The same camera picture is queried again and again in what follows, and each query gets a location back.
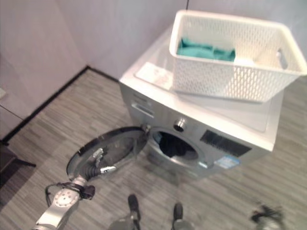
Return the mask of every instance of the washing machine door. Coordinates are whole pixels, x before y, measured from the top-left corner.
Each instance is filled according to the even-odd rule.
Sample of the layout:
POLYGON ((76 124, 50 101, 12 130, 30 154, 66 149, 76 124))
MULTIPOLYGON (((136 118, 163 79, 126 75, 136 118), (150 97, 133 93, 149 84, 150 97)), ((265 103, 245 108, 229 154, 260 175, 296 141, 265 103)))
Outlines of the washing machine door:
POLYGON ((80 175, 84 165, 98 169, 116 167, 133 160, 147 143, 145 131, 136 126, 123 127, 100 135, 80 148, 67 164, 69 179, 80 175))

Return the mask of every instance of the plastic basket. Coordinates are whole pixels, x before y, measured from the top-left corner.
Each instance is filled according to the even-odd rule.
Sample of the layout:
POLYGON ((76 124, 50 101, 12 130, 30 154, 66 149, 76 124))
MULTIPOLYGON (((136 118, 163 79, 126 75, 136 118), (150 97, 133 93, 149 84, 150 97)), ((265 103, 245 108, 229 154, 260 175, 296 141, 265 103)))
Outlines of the plastic basket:
POLYGON ((244 17, 179 11, 170 47, 174 62, 173 89, 265 102, 300 76, 306 61, 290 30, 280 23, 244 17), (234 62, 177 55, 183 37, 236 51, 234 62))

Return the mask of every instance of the gray floor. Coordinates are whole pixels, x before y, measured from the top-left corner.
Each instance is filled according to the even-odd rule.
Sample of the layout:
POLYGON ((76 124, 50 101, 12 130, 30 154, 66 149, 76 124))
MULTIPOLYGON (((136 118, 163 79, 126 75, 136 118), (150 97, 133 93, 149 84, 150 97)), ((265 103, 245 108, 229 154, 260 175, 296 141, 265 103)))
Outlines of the gray floor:
MULTIPOLYGON (((74 152, 93 137, 130 124, 117 83, 90 71, 81 76, 10 141, 21 159, 38 167, 21 168, 1 189, 5 206, 0 229, 30 229, 47 207, 45 186, 67 181, 66 164, 74 152)), ((184 204, 185 218, 197 229, 254 229, 249 217, 255 202, 262 201, 283 207, 288 229, 305 230, 307 78, 286 89, 275 149, 258 161, 182 182, 150 164, 142 153, 124 170, 91 184, 96 186, 94 199, 80 202, 66 230, 107 229, 126 215, 130 193, 139 199, 143 230, 170 229, 178 200, 184 204)))

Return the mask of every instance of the front-load washing machine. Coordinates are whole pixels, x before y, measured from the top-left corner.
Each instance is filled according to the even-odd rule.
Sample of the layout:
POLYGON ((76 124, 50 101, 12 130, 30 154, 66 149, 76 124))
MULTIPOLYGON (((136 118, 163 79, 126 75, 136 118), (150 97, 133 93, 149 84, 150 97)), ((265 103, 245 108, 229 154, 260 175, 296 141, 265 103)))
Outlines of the front-load washing machine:
MULTIPOLYGON (((82 152, 90 151, 87 156, 100 159, 107 151, 103 164, 108 166, 125 162, 147 145, 154 163, 205 177, 273 150, 283 92, 262 104, 173 92, 170 34, 171 28, 120 79, 122 97, 135 126, 89 142, 76 154, 79 166, 86 160, 81 158, 82 152)), ((67 172, 71 178, 76 176, 73 170, 67 172)))

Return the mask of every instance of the green towel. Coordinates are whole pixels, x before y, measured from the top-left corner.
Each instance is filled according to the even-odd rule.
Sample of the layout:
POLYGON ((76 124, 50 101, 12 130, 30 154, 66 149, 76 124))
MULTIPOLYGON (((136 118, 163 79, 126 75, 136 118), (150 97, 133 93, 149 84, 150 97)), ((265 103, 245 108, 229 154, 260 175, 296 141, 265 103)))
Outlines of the green towel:
POLYGON ((181 39, 177 54, 189 57, 208 58, 222 61, 234 61, 236 57, 234 49, 218 49, 209 44, 199 44, 192 42, 188 38, 181 39))

